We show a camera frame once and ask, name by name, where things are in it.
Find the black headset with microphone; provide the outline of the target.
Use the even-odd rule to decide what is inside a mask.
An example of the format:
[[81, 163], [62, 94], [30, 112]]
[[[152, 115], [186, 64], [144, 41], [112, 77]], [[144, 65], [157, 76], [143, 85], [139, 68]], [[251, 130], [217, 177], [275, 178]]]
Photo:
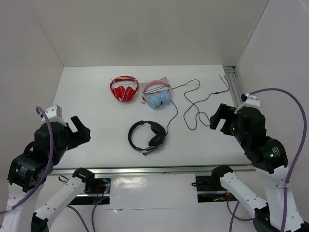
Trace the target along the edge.
[[[134, 130], [138, 126], [142, 126], [144, 124], [149, 124], [152, 132], [155, 134], [155, 136], [148, 142], [147, 148], [140, 148], [133, 144], [132, 142], [132, 134]], [[131, 126], [128, 132], [128, 142], [131, 145], [131, 147], [139, 152], [141, 152], [144, 156], [147, 156], [148, 154], [156, 151], [159, 149], [165, 142], [165, 138], [167, 136], [167, 132], [163, 126], [161, 126], [159, 123], [154, 121], [138, 121], [135, 124]]]

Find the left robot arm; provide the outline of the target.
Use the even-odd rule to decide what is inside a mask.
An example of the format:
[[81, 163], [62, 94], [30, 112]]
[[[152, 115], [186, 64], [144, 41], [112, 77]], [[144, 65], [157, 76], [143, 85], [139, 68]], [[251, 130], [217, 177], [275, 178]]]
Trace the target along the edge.
[[77, 131], [67, 123], [44, 123], [34, 133], [34, 141], [11, 163], [9, 199], [4, 211], [2, 232], [47, 232], [55, 219], [80, 193], [95, 188], [94, 173], [85, 168], [74, 171], [68, 183], [41, 208], [36, 209], [38, 195], [64, 153], [90, 141], [90, 129], [77, 116], [71, 118]]

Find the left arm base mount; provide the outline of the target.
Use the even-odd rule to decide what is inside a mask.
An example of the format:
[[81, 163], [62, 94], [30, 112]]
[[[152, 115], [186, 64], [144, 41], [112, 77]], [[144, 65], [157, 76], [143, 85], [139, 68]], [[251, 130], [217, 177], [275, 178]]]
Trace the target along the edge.
[[111, 179], [110, 178], [92, 178], [88, 183], [75, 177], [70, 180], [69, 177], [60, 175], [58, 177], [61, 182], [68, 182], [68, 185], [81, 186], [77, 196], [69, 203], [69, 205], [96, 205], [110, 203]]

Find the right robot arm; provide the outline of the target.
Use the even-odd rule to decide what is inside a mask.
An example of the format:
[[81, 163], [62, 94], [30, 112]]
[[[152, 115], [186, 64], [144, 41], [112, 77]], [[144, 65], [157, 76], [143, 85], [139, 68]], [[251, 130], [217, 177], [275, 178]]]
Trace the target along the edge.
[[285, 148], [266, 135], [265, 117], [257, 108], [237, 109], [222, 103], [211, 117], [210, 128], [216, 129], [222, 119], [221, 132], [235, 137], [259, 174], [267, 198], [258, 197], [228, 165], [212, 170], [212, 187], [228, 190], [250, 213], [258, 232], [307, 232], [309, 224], [300, 216], [285, 182], [289, 172]]

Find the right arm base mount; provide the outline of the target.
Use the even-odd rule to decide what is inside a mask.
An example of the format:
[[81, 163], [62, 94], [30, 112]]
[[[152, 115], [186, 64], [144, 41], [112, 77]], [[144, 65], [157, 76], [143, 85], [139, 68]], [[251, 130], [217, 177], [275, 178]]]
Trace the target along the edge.
[[196, 188], [198, 203], [226, 202], [232, 194], [217, 185], [211, 176], [196, 176], [191, 186]]

